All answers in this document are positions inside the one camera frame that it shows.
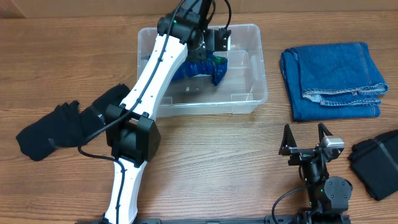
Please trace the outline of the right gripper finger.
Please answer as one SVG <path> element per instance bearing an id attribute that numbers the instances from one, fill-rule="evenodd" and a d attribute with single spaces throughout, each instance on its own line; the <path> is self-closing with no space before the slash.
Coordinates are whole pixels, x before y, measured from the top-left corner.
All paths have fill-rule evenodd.
<path id="1" fill-rule="evenodd" d="M 279 155 L 291 155 L 293 151 L 297 150 L 297 145 L 290 129 L 289 124 L 284 126 L 284 135 L 279 149 Z"/>
<path id="2" fill-rule="evenodd" d="M 327 146 L 330 143 L 330 136 L 332 133 L 326 128 L 323 123 L 318 124 L 318 138 L 319 138 L 319 146 Z"/>

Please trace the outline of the blue green sequin fabric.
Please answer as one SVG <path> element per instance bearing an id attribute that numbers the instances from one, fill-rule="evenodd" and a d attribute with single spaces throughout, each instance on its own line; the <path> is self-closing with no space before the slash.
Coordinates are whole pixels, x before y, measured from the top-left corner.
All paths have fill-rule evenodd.
<path id="1" fill-rule="evenodd" d="M 213 86 L 220 84 L 228 70 L 228 59 L 214 55 L 213 52 L 206 52 L 204 60 L 186 60 L 177 69 L 172 77 L 172 81 L 179 81 L 199 75 L 209 75 Z"/>

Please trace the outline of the black garment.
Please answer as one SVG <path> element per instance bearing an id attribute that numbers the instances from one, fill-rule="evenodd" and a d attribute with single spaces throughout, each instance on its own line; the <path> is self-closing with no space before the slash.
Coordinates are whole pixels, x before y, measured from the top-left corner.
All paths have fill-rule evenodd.
<path id="1" fill-rule="evenodd" d="M 348 159 L 374 200 L 383 200 L 397 191 L 397 130 L 353 145 Z"/>
<path id="2" fill-rule="evenodd" d="M 105 127 L 108 105 L 117 106 L 129 92 L 125 84 L 118 84 L 83 111 L 79 111 L 77 100 L 58 105 L 16 136 L 21 153 L 33 161 L 41 161 L 58 148 L 77 147 L 89 135 Z"/>

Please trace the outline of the blue denim jeans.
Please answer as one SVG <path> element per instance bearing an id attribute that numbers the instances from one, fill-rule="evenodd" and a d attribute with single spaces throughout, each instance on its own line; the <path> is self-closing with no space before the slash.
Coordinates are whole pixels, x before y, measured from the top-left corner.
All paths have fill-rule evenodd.
<path id="1" fill-rule="evenodd" d="M 285 49 L 280 71 L 296 121 L 378 117 L 389 90 L 365 42 Z"/>

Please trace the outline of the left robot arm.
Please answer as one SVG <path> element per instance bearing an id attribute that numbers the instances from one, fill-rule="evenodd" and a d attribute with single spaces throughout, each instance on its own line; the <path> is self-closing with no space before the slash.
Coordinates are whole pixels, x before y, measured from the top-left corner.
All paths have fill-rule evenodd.
<path id="1" fill-rule="evenodd" d="M 106 140 L 114 162 L 111 201 L 100 223 L 133 223 L 137 198 L 147 163 L 160 144 L 156 113 L 170 82 L 208 75 L 217 86 L 228 61 L 215 52 L 230 49 L 231 30 L 208 27 L 214 1 L 181 1 L 157 24 L 154 48 L 138 81 L 118 105 L 105 112 Z"/>

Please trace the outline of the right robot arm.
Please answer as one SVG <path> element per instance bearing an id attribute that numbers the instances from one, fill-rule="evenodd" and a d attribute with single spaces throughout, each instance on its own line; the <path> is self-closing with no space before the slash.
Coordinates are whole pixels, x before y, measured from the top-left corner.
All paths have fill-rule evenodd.
<path id="1" fill-rule="evenodd" d="M 308 193 L 309 207 L 301 208 L 293 215 L 289 223 L 350 223 L 349 216 L 343 215 L 348 210 L 353 186 L 348 180 L 330 176 L 326 164 L 337 159 L 345 148 L 343 140 L 332 135 L 323 123 L 318 124 L 319 143 L 310 149 L 299 149 L 287 124 L 284 126 L 279 154 L 288 156 L 289 166 L 299 167 L 299 176 L 304 181 L 303 187 L 293 189 L 275 201 L 272 206 L 272 219 L 276 205 L 286 196 L 305 190 Z"/>

